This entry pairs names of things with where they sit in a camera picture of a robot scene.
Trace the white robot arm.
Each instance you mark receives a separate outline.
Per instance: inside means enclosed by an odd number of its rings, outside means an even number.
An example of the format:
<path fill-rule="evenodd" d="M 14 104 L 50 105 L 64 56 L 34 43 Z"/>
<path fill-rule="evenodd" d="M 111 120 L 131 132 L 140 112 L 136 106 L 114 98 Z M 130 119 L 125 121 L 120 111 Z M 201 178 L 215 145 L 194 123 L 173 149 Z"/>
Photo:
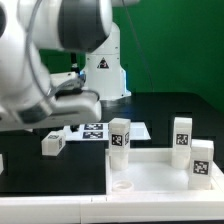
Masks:
<path fill-rule="evenodd" d="M 62 82 L 42 50 L 92 53 L 108 39 L 113 9 L 140 0 L 0 0 L 0 132 L 101 119 L 99 94 Z"/>

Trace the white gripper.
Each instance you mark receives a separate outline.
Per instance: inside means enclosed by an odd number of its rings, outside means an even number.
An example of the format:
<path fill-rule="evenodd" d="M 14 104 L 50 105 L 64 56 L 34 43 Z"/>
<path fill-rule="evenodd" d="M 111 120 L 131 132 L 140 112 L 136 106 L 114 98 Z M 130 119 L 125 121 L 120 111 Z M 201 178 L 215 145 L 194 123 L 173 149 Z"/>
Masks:
<path fill-rule="evenodd" d="M 53 98 L 52 114 L 42 121 L 24 124 L 13 120 L 0 105 L 0 131 L 55 128 L 93 123 L 101 119 L 99 94 L 84 86 L 84 75 L 75 72 L 56 73 L 51 75 L 51 79 L 54 87 L 69 81 Z"/>

